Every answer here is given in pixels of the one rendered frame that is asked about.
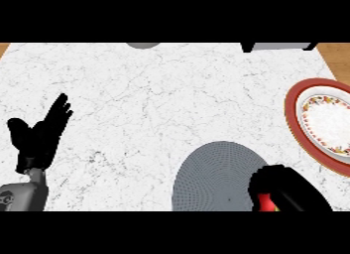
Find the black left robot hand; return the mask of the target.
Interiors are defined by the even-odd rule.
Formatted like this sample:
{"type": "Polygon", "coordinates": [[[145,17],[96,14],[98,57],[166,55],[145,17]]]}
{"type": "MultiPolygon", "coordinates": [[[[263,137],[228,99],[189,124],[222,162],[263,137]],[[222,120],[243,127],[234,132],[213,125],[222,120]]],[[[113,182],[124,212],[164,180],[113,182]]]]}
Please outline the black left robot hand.
{"type": "Polygon", "coordinates": [[[33,168],[45,170],[51,166],[73,113],[68,96],[62,93],[45,119],[33,127],[21,118],[8,120],[11,142],[18,149],[18,174],[26,174],[33,168]]]}

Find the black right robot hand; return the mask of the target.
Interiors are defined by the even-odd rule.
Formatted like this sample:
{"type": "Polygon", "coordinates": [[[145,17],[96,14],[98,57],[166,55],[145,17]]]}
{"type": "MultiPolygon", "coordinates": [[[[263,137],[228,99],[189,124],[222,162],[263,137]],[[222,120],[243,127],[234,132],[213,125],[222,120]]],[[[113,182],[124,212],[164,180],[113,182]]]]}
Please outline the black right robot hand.
{"type": "Polygon", "coordinates": [[[284,165],[263,166],[253,173],[248,193],[253,211],[260,211],[260,193],[271,195],[271,200],[282,212],[331,211],[330,203],[312,183],[284,165]]]}

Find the red tomato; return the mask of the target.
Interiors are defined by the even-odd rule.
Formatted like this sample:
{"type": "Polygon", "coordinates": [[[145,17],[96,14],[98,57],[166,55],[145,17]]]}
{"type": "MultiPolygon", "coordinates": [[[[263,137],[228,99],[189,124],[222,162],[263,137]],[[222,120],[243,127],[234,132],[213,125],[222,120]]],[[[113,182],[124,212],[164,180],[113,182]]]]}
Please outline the red tomato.
{"type": "Polygon", "coordinates": [[[268,193],[259,194],[260,200],[260,211],[278,211],[278,207],[271,200],[271,195],[268,193]]]}

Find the grey round placemat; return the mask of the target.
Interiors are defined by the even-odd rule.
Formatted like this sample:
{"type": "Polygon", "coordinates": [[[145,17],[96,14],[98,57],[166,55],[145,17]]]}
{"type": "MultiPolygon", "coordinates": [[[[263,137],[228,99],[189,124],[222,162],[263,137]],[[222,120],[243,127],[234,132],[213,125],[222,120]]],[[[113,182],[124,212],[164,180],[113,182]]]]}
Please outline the grey round placemat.
{"type": "Polygon", "coordinates": [[[248,186],[253,173],[266,166],[244,145],[217,141],[188,156],[173,184],[173,211],[251,211],[248,186]]]}

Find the red-rimmed white floral plate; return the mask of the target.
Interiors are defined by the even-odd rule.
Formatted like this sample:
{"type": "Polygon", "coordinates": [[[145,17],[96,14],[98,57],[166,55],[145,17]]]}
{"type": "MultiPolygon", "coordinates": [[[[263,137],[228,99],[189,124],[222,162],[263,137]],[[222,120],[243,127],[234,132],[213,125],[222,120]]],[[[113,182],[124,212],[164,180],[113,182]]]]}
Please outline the red-rimmed white floral plate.
{"type": "Polygon", "coordinates": [[[306,153],[350,178],[350,86],[327,78],[300,81],[285,95],[284,115],[306,153]]]}

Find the grey round object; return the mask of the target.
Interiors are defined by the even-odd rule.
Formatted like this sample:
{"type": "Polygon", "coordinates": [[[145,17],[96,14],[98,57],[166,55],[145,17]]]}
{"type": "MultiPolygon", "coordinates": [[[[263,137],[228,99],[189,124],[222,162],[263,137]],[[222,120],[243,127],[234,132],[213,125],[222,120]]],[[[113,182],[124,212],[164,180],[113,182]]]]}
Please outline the grey round object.
{"type": "Polygon", "coordinates": [[[127,45],[135,49],[147,50],[157,47],[160,43],[127,43],[127,45]]]}

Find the grey and black appliance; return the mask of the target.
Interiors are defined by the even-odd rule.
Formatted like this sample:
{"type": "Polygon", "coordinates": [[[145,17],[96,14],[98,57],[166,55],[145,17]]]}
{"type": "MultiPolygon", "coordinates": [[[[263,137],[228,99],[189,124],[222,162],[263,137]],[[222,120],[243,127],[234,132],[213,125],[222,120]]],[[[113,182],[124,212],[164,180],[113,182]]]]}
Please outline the grey and black appliance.
{"type": "Polygon", "coordinates": [[[241,46],[244,53],[262,50],[287,50],[287,49],[302,49],[305,51],[312,51],[316,47],[316,43],[241,43],[241,46]]]}

